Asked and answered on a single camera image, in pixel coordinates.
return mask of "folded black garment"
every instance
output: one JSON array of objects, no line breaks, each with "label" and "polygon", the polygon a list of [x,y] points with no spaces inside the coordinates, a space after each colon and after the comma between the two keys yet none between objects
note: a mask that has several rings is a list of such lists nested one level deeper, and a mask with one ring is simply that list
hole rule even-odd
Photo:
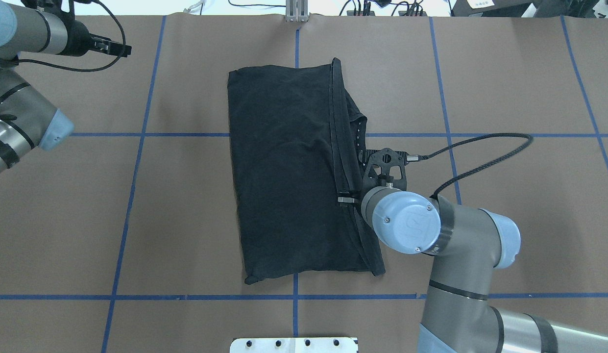
[{"label": "folded black garment", "polygon": [[366,126],[340,60],[232,71],[228,100],[245,283],[308,270],[383,274],[375,233],[337,202],[361,188]]}]

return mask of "robotic arm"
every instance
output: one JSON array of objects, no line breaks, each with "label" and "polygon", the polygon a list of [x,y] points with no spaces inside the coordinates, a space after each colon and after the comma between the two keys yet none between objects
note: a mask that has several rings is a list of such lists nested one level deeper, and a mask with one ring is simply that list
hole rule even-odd
[{"label": "robotic arm", "polygon": [[384,161],[412,156],[388,148],[376,154],[368,169],[382,167],[382,186],[364,189],[362,216],[390,248],[435,256],[418,353],[608,353],[608,337],[599,333],[488,306],[493,270],[507,268],[519,253],[515,223],[442,196],[428,199],[394,188]]},{"label": "robotic arm", "polygon": [[[98,0],[77,2],[101,4]],[[82,56],[93,50],[117,56],[111,64],[98,69],[43,63],[78,72],[106,69],[131,53],[125,39],[116,43],[89,33],[84,24],[75,20],[73,0],[69,0],[68,13],[61,9],[62,0],[23,0],[23,3],[26,7],[0,1],[0,173],[12,168],[36,146],[51,150],[73,132],[73,123],[13,71],[20,62],[36,62],[19,60],[19,52]]]}]

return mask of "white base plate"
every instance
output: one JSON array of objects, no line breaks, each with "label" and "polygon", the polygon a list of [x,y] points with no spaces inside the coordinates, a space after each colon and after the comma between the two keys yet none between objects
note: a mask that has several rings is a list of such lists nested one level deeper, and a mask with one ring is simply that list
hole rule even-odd
[{"label": "white base plate", "polygon": [[230,346],[230,353],[358,353],[358,339],[351,337],[235,339]]}]

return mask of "black band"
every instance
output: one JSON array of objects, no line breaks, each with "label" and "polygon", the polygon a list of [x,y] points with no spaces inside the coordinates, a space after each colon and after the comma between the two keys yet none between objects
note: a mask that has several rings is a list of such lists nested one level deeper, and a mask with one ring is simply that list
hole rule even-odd
[{"label": "black band", "polygon": [[42,17],[42,20],[45,22],[45,26],[47,26],[47,41],[45,42],[45,45],[42,47],[42,49],[38,51],[40,53],[44,49],[47,49],[49,43],[51,42],[51,27],[49,27],[49,22],[47,21],[45,16],[40,11],[37,11],[37,13],[40,15],[40,17]]},{"label": "black band", "polygon": [[437,240],[423,253],[426,255],[438,255],[445,249],[454,232],[454,206],[445,197],[439,195],[438,201],[438,216],[441,218],[441,232]]},{"label": "black band", "polygon": [[433,280],[430,280],[430,286],[439,290],[444,290],[452,294],[460,295],[461,297],[467,297],[469,299],[477,299],[477,300],[487,300],[489,296],[486,294],[474,293],[472,291],[461,290],[459,288],[454,288],[451,286],[446,286],[443,283],[439,283]]},{"label": "black band", "polygon": [[0,157],[8,169],[12,168],[13,165],[19,162],[19,155],[10,147],[10,145],[3,143],[0,140]]},{"label": "black band", "polygon": [[548,322],[548,320],[540,316],[530,316],[534,320],[537,328],[539,329],[539,336],[541,337],[541,353],[559,353],[559,342],[557,341],[557,335],[554,333],[554,328]]},{"label": "black band", "polygon": [[498,347],[496,348],[496,353],[502,353],[502,348],[504,347],[504,322],[502,321],[502,315],[499,313],[498,309],[490,306],[493,309],[493,312],[496,314],[496,319],[498,320]]},{"label": "black band", "polygon": [[22,90],[22,89],[24,89],[24,88],[26,88],[26,87],[28,87],[28,86],[30,86],[30,84],[29,84],[29,83],[27,83],[27,82],[23,82],[23,83],[21,83],[20,85],[17,85],[17,86],[15,86],[15,87],[12,87],[12,89],[11,89],[11,90],[8,90],[8,92],[5,92],[5,93],[3,94],[3,96],[1,96],[1,97],[0,97],[0,104],[1,104],[1,103],[3,103],[3,101],[5,101],[6,99],[8,99],[8,98],[9,98],[9,96],[11,96],[12,94],[15,94],[15,93],[16,93],[16,92],[18,92],[19,90]]},{"label": "black band", "polygon": [[33,141],[30,139],[29,135],[26,134],[23,129],[21,129],[18,125],[16,125],[15,123],[13,123],[12,121],[3,121],[4,123],[10,125],[12,127],[12,129],[15,129],[16,131],[19,132],[19,134],[21,134],[21,136],[23,136],[23,138],[27,141],[27,143],[29,143],[31,149],[33,150],[34,147],[36,147],[36,145],[33,143]]}]

